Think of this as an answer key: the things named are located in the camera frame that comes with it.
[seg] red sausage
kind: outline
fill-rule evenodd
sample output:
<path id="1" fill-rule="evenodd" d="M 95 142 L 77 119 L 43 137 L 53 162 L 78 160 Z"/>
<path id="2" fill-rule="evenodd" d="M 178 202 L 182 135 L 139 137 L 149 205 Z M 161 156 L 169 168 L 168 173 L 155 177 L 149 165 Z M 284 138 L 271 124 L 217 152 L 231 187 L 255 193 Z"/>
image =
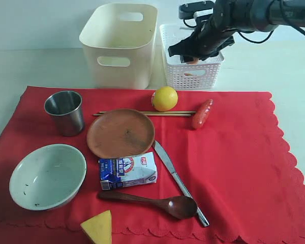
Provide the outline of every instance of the red sausage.
<path id="1" fill-rule="evenodd" d="M 201 105 L 198 111 L 194 114 L 192 118 L 192 127 L 194 129 L 199 129 L 203 126 L 204 122 L 207 120 L 209 116 L 213 102 L 214 102 L 213 99 L 208 99 Z"/>

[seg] white wall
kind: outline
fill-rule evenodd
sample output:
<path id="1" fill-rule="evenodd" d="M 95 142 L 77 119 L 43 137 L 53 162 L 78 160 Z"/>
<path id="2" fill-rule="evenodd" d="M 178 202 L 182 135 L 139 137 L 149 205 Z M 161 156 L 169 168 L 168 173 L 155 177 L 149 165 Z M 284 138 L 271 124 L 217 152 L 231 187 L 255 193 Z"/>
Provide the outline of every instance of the white wall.
<path id="1" fill-rule="evenodd" d="M 147 3 L 159 10 L 159 24 L 179 22 L 178 5 L 191 0 L 2 0 L 0 50 L 79 48 L 79 34 L 96 7 L 110 2 Z M 254 33 L 261 40 L 267 34 Z M 271 41 L 305 39 L 290 27 L 280 27 Z"/>

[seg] wooden spoon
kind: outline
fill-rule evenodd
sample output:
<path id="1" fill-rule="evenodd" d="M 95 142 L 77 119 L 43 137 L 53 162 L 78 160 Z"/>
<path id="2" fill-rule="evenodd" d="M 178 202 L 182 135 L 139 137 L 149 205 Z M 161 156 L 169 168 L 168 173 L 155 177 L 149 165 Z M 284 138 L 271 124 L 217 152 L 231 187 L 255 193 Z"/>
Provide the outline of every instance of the wooden spoon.
<path id="1" fill-rule="evenodd" d="M 196 202 L 191 197 L 186 196 L 175 196 L 166 199 L 150 199 L 116 191 L 101 191 L 98 194 L 98 197 L 110 200 L 113 199 L 149 203 L 163 209 L 170 215 L 180 220 L 191 218 L 197 213 Z"/>

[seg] milk carton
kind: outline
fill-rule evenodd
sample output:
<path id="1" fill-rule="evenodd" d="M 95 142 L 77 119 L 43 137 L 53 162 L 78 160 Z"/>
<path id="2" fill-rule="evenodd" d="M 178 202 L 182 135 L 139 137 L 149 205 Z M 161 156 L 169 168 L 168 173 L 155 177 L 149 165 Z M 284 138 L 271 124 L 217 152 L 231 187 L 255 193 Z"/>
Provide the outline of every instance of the milk carton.
<path id="1" fill-rule="evenodd" d="M 102 190 L 156 183 L 154 154 L 117 159 L 99 159 Z"/>

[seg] chopsticks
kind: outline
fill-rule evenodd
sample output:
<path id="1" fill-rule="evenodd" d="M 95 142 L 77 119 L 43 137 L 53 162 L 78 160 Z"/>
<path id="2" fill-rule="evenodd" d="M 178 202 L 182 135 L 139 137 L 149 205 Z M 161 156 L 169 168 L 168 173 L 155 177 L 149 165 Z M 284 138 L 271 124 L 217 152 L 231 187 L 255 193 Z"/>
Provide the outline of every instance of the chopsticks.
<path id="1" fill-rule="evenodd" d="M 93 114 L 93 116 L 100 116 L 107 111 L 100 111 Z M 165 116 L 165 117 L 190 117 L 192 114 L 195 114 L 195 111 L 167 111 L 167 112 L 157 112 L 157 111 L 141 111 L 147 116 Z"/>

